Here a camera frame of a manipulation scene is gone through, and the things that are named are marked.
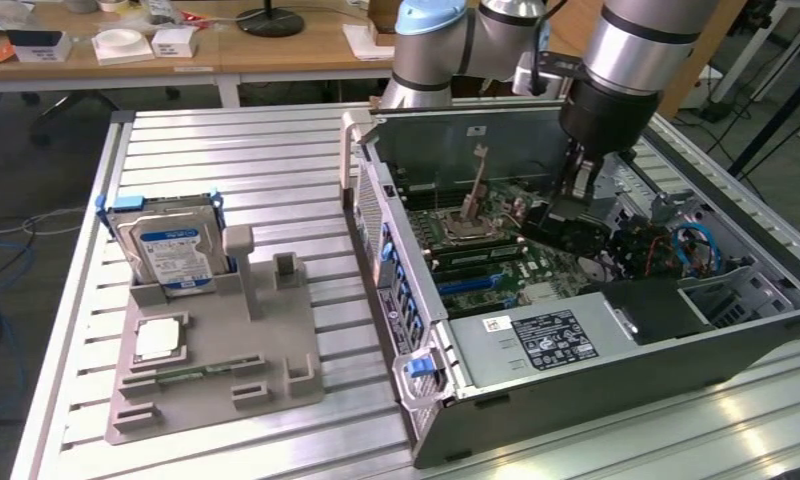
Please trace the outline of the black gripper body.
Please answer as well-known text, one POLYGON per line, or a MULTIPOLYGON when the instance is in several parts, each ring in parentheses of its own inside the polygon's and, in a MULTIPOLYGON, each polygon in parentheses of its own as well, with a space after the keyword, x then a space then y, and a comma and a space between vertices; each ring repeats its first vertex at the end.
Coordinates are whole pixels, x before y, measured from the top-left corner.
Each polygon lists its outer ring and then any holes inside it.
POLYGON ((632 95, 590 80, 575 80, 559 123, 588 158, 628 150, 636 143, 660 104, 662 94, 632 95))

